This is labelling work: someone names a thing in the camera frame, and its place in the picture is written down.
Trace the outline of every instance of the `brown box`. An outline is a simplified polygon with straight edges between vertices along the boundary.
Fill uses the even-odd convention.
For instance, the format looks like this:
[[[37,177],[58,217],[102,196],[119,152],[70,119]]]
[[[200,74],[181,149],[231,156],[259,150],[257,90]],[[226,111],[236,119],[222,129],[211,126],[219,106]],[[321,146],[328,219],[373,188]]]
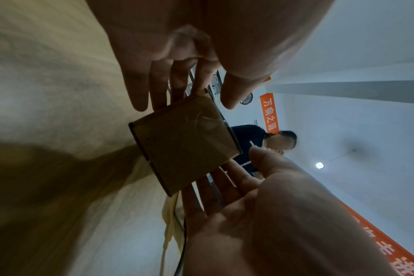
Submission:
[[[242,153],[208,93],[185,98],[129,127],[168,196]]]

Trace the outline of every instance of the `black cable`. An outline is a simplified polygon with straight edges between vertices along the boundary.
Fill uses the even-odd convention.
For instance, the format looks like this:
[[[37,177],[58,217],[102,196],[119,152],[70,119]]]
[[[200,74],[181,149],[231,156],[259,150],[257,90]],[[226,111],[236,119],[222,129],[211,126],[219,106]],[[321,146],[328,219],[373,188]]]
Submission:
[[[180,261],[178,262],[177,269],[175,270],[174,276],[179,276],[181,272],[181,268],[183,267],[184,261],[184,252],[186,251],[186,242],[187,242],[187,230],[186,230],[186,219],[184,219],[184,244],[183,250],[181,251]]]

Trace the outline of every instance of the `orange banner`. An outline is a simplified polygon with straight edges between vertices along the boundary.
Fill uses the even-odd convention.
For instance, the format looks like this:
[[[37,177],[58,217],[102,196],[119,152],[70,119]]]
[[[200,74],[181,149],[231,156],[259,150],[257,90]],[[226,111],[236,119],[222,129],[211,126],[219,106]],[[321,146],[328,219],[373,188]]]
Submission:
[[[268,93],[260,96],[262,104],[263,117],[266,124],[267,133],[277,133],[278,128],[277,111],[275,110],[274,94]]]
[[[364,219],[361,215],[356,213],[353,209],[349,208],[345,204],[344,206],[348,212],[353,215],[356,222],[363,227],[363,230],[369,235],[369,237],[375,241],[375,244],[379,247],[381,253],[388,258],[389,263],[395,271],[400,276],[414,276],[414,256],[380,231],[377,227],[372,225],[369,221]]]

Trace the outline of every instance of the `ceiling light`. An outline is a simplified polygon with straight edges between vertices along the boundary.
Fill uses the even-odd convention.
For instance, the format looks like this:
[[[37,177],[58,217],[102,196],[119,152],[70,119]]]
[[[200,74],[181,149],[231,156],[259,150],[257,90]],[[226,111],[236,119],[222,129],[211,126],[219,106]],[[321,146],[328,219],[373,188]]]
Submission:
[[[318,162],[318,163],[316,163],[316,167],[318,169],[322,169],[322,168],[324,168],[324,164],[322,164],[321,162]]]

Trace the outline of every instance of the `short black hair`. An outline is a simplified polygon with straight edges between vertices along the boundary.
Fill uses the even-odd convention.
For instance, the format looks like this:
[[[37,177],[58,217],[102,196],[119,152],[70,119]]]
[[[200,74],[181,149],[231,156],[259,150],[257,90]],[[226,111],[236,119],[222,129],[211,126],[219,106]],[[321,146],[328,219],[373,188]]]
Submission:
[[[295,134],[295,132],[293,132],[291,130],[283,130],[283,131],[279,131],[277,133],[267,133],[264,138],[269,138],[269,137],[272,137],[272,136],[278,135],[278,134],[280,134],[281,136],[286,136],[286,137],[292,138],[293,139],[293,147],[292,148],[294,148],[297,145],[297,138],[298,137]]]

